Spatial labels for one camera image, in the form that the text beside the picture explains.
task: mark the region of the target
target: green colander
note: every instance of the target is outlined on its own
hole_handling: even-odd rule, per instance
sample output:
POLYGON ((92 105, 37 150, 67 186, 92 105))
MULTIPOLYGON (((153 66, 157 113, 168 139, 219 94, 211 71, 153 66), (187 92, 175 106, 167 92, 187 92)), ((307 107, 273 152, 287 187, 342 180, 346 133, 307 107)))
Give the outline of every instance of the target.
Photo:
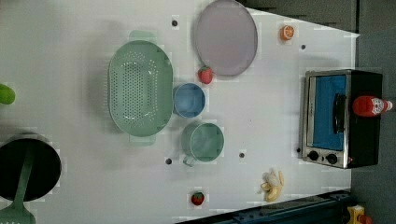
POLYGON ((154 34, 132 31, 130 40, 108 68, 108 107, 132 142, 150 145, 172 115, 173 69, 154 34))

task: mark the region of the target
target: toaster oven door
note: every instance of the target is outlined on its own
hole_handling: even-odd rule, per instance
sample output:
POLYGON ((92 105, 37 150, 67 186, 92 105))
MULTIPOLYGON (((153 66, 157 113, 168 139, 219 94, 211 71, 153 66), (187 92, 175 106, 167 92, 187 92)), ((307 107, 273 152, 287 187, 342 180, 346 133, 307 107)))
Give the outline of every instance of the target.
POLYGON ((309 83, 307 145, 342 151, 347 76, 310 77, 309 83))

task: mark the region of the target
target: white table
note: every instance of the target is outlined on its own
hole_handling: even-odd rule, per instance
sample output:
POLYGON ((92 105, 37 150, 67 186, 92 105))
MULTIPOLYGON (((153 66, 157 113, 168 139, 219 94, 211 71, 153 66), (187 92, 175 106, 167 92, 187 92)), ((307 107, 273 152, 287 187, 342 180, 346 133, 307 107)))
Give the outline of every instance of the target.
POLYGON ((0 81, 17 99, 0 105, 0 141, 21 131, 40 133, 63 161, 59 186, 26 204, 37 223, 173 223, 267 204, 260 184, 271 168, 285 176, 277 202, 350 187, 350 171, 304 162, 295 151, 304 73, 353 68, 357 36, 348 32, 250 10, 259 33, 253 64, 240 76, 215 77, 204 86, 208 101, 198 119, 217 123, 226 137, 214 164, 190 168, 181 162, 179 135, 193 119, 173 115, 155 145, 141 148, 115 126, 106 107, 114 52, 133 29, 154 30, 174 66, 174 84, 199 83, 191 27, 207 4, 1 2, 0 81), (277 36, 283 24, 297 31, 288 44, 277 36), (173 164, 166 165, 167 158, 173 164), (188 202, 196 189, 207 198, 200 208, 188 202))

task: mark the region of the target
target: toaster oven knob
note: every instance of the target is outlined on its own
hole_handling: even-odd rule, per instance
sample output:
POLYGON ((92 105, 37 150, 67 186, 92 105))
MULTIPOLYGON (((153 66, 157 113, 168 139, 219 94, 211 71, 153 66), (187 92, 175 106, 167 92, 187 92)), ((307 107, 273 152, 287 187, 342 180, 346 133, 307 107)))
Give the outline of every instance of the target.
POLYGON ((337 156, 334 154, 330 154, 329 156, 326 157, 326 160, 329 162, 329 164, 334 165, 337 163, 337 156))
POLYGON ((308 157, 311 161, 316 161, 319 158, 319 154, 316 151, 311 151, 309 152, 308 157))

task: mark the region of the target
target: toaster oven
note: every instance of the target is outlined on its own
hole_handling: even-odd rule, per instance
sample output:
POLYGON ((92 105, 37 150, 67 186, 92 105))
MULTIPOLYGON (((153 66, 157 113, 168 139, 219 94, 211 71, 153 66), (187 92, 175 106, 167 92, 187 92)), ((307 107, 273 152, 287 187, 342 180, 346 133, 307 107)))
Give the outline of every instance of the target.
POLYGON ((303 160, 338 168, 378 164, 380 116, 355 115, 361 95, 382 97, 382 75, 357 70, 306 73, 303 160))

